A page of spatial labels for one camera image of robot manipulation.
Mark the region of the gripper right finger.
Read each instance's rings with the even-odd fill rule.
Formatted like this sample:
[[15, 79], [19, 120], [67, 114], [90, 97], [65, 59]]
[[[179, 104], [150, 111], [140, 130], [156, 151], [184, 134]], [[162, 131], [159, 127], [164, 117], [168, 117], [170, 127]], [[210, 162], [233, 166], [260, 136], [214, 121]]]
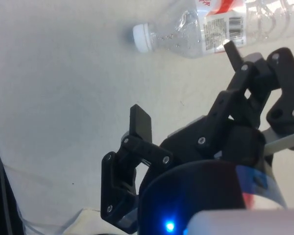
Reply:
[[215, 152], [230, 139], [233, 129], [258, 132], [260, 115], [272, 91], [281, 96], [267, 114], [272, 132], [279, 137], [294, 135], [294, 56], [287, 47], [272, 52], [267, 59], [255, 54], [243, 59], [233, 42], [225, 45], [235, 71], [226, 90], [217, 96], [203, 125], [198, 145]]

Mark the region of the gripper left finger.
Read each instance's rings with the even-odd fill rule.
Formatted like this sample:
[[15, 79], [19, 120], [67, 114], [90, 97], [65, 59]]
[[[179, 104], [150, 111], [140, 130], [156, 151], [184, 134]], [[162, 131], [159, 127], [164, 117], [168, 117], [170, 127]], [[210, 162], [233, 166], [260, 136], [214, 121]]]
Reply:
[[138, 230], [140, 194], [136, 192], [136, 168], [145, 164], [162, 174], [171, 168], [173, 154], [152, 143], [151, 117], [137, 104], [130, 108], [129, 130], [117, 152], [101, 162], [101, 218], [122, 230]]

